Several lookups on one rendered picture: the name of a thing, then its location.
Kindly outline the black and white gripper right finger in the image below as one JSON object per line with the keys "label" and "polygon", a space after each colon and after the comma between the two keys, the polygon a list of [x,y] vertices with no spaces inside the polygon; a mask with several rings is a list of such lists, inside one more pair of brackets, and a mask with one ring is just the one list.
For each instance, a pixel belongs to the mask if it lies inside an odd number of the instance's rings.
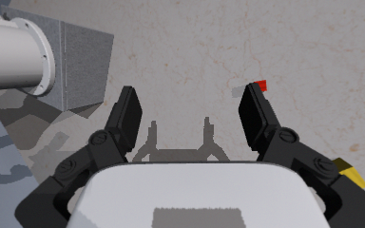
{"label": "black and white gripper right finger", "polygon": [[256,162],[276,163],[299,174],[323,200],[330,228],[365,228],[365,190],[300,142],[293,129],[281,127],[258,83],[246,85],[239,114],[248,146],[259,153]]}

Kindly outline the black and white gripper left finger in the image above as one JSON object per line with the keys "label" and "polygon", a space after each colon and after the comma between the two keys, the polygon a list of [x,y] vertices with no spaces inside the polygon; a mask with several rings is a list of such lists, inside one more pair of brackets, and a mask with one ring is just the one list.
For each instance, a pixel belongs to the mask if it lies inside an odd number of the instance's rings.
{"label": "black and white gripper left finger", "polygon": [[[128,162],[138,136],[143,111],[131,85],[124,86],[104,130],[94,132],[88,144],[61,161],[49,176],[16,207],[14,215],[23,228],[66,228],[71,213],[68,202],[97,171]],[[99,169],[99,170],[98,170]]]}

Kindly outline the small red cube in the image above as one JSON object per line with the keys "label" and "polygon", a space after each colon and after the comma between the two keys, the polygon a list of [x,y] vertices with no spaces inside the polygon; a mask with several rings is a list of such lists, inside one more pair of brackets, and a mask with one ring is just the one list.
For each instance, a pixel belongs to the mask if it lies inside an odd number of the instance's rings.
{"label": "small red cube", "polygon": [[267,88],[266,88],[266,80],[257,81],[257,82],[254,82],[254,83],[258,83],[259,84],[259,87],[260,87],[261,91],[266,91],[267,90]]}

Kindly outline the yellow cube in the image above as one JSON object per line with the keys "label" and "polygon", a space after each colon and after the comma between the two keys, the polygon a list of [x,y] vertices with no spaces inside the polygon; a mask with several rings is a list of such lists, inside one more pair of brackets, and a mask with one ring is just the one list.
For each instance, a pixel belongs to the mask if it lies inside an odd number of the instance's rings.
{"label": "yellow cube", "polygon": [[365,187],[364,179],[361,178],[361,176],[357,173],[353,166],[344,161],[342,158],[337,158],[333,160],[333,162],[336,164],[338,171],[341,175],[345,174],[349,179],[354,181],[361,188]]}

